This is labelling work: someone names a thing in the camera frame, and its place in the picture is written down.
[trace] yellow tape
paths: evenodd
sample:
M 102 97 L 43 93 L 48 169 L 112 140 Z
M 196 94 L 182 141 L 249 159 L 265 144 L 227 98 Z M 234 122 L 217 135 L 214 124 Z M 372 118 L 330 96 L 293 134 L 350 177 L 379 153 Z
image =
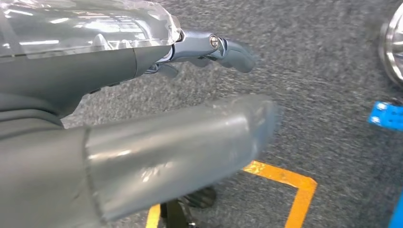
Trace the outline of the yellow tape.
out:
M 312 197 L 317 187 L 317 183 L 312 178 L 258 161 L 253 161 L 243 170 L 254 175 L 298 188 L 284 228 L 302 228 L 305 216 L 309 210 L 309 205 L 311 204 Z M 158 228 L 159 217 L 160 206 L 155 205 L 150 208 L 146 228 Z
M 158 228 L 158 221 L 160 220 L 160 205 L 152 206 L 148 211 L 147 223 L 145 228 Z

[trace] blue block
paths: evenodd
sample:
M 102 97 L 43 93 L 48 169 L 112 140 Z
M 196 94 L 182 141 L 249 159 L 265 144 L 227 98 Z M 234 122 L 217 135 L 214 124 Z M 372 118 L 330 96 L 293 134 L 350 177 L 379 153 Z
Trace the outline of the blue block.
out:
M 388 228 L 403 228 L 403 193 L 400 196 Z
M 368 122 L 380 127 L 403 131 L 403 107 L 377 101 Z

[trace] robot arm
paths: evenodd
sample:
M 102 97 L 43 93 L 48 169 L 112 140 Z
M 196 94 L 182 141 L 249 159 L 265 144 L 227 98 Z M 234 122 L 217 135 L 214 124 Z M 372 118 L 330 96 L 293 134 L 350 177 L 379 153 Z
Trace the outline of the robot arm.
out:
M 1 122 L 2 227 L 99 227 L 235 173 L 273 137 L 278 108 L 249 95 L 64 130 Z
M 278 108 L 264 95 L 64 129 L 60 118 L 83 95 L 153 67 L 217 61 L 249 72 L 254 66 L 242 45 L 181 30 L 158 4 L 113 3 L 0 6 L 0 227 L 108 226 L 235 173 L 273 137 Z M 123 39 L 132 31 L 141 31 L 139 40 Z

